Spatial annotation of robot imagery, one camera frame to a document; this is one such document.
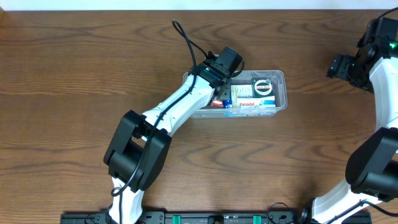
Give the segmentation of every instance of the white background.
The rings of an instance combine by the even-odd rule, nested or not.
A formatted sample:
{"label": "white background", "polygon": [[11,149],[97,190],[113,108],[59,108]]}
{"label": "white background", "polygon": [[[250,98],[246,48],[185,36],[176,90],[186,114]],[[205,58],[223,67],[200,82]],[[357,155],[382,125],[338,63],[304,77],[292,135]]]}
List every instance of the white background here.
{"label": "white background", "polygon": [[0,0],[20,10],[391,9],[398,0]]}

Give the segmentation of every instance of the wooden table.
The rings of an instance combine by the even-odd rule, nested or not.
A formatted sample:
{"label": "wooden table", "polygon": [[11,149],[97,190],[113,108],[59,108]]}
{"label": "wooden table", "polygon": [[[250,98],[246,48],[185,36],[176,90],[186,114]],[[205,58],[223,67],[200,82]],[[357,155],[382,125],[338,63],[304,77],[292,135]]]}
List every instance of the wooden table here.
{"label": "wooden table", "polygon": [[[206,50],[285,73],[271,118],[189,119],[144,206],[299,208],[345,176],[375,128],[374,96],[325,77],[380,11],[6,12],[0,25],[0,222],[57,223],[112,202],[103,156],[121,116],[166,99],[192,66],[178,19]],[[197,60],[203,56],[195,50]],[[398,203],[382,205],[393,212]],[[397,222],[373,212],[375,223]]]}

